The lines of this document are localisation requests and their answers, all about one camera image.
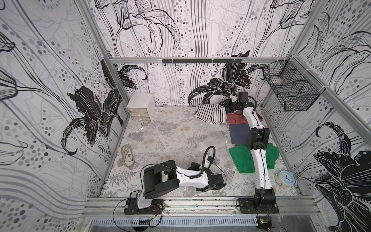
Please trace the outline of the green garment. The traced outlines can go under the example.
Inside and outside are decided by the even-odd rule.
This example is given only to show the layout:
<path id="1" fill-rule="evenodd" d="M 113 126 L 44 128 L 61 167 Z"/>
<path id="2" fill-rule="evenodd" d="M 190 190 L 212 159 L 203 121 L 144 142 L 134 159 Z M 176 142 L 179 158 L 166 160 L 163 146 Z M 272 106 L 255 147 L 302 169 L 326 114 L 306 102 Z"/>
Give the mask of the green garment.
<path id="1" fill-rule="evenodd" d="M 255 172 L 254 161 L 250 150 L 246 146 L 236 146 L 229 149 L 231 158 L 240 174 L 251 174 Z M 274 169 L 279 158 L 279 149 L 272 143 L 268 143 L 266 149 L 266 162 L 268 169 Z"/>

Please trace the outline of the black white striped garment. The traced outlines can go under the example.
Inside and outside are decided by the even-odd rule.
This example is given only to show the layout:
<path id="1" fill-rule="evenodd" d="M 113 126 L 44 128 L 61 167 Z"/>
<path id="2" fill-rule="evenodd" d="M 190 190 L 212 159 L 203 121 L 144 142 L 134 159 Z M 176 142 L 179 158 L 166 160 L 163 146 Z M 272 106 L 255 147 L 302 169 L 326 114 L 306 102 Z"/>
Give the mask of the black white striped garment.
<path id="1" fill-rule="evenodd" d="M 201 103 L 195 114 L 194 117 L 199 119 L 203 122 L 208 122 L 210 124 L 223 124 L 227 122 L 227 112 L 224 103 L 230 100 L 230 98 L 224 98 L 220 103 L 217 104 L 209 104 L 209 103 Z"/>

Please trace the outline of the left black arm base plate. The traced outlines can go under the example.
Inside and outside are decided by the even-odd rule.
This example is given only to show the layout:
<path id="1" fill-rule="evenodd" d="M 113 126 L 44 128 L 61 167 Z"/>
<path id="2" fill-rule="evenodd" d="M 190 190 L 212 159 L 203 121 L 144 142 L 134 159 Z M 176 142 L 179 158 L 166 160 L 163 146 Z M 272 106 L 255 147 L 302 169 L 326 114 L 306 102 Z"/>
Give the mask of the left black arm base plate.
<path id="1" fill-rule="evenodd" d="M 139 208 L 136 199 L 129 199 L 126 201 L 124 214 L 125 215 L 158 215 L 162 213 L 164 208 L 163 199 L 152 199 L 151 205 L 145 208 Z"/>

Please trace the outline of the clear plastic vacuum bag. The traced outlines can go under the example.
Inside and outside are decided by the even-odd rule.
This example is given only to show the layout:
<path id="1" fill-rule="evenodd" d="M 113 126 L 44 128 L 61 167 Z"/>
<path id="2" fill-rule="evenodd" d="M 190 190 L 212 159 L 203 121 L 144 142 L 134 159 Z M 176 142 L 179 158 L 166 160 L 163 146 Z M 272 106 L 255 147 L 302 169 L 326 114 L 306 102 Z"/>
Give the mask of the clear plastic vacuum bag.
<path id="1" fill-rule="evenodd" d="M 232 147 L 229 123 L 204 122 L 194 116 L 195 112 L 196 107 L 167 106 L 156 108 L 150 122 L 129 120 L 123 144 L 131 148 L 134 164 L 121 179 L 126 192 L 140 189 L 139 172 L 145 165 L 174 160 L 177 166 L 186 169 L 192 162 L 201 163 L 205 150 L 214 146 L 215 164 L 211 169 L 221 174 L 227 185 L 205 195 L 237 195 L 241 180 L 229 154 Z"/>

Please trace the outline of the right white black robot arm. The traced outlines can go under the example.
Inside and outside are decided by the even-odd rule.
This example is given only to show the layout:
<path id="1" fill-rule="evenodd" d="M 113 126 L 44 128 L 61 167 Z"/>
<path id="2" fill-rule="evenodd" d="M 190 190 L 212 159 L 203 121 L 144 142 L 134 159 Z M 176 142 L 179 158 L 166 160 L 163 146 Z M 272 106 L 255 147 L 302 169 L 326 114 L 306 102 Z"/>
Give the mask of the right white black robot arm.
<path id="1" fill-rule="evenodd" d="M 257 116 L 257 100 L 247 92 L 239 92 L 238 96 L 231 96 L 225 101 L 225 107 L 228 113 L 241 111 L 250 128 L 246 147 L 252 155 L 257 177 L 253 206 L 258 209 L 260 206 L 274 205 L 276 198 L 266 162 L 266 148 L 270 131 L 262 125 Z"/>

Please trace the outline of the red garment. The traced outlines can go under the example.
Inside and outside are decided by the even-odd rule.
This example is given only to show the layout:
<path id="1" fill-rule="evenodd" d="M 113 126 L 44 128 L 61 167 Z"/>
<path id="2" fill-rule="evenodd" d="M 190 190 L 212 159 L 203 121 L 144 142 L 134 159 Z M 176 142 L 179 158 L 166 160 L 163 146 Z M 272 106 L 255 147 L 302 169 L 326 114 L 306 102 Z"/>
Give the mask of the red garment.
<path id="1" fill-rule="evenodd" d="M 232 125 L 248 124 L 248 120 L 236 113 L 227 113 L 227 122 Z"/>

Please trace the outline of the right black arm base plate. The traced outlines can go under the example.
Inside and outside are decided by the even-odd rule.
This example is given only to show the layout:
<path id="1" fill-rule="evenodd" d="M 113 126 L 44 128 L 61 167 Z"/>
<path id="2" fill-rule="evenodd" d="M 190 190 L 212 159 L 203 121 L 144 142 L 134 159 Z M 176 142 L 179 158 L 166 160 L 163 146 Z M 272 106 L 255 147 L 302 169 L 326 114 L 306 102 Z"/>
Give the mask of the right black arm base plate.
<path id="1" fill-rule="evenodd" d="M 253 197 L 239 198 L 236 206 L 243 214 L 278 214 L 280 212 L 273 189 L 256 189 Z"/>

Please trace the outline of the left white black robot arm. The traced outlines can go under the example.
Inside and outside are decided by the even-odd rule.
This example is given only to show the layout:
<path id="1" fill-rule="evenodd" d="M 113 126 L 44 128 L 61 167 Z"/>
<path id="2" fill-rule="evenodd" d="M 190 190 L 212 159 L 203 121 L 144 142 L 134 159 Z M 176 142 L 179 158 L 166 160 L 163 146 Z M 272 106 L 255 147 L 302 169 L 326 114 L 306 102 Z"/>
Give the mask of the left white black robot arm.
<path id="1" fill-rule="evenodd" d="M 221 190 L 226 185 L 226 175 L 214 174 L 216 148 L 209 146 L 202 163 L 193 162 L 187 169 L 180 168 L 174 160 L 149 164 L 140 171 L 141 190 L 136 195 L 139 209 L 149 208 L 153 199 L 158 199 L 180 187 L 191 187 L 196 191 Z"/>

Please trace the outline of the dark blue garment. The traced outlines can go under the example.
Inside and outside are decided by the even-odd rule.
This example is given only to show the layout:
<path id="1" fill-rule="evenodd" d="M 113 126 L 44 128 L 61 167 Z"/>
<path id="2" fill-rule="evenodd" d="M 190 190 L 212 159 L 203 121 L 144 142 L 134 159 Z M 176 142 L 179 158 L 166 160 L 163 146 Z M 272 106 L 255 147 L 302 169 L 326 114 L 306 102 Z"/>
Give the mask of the dark blue garment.
<path id="1" fill-rule="evenodd" d="M 232 144 L 235 146 L 246 145 L 247 137 L 250 133 L 248 124 L 230 124 L 229 131 Z"/>

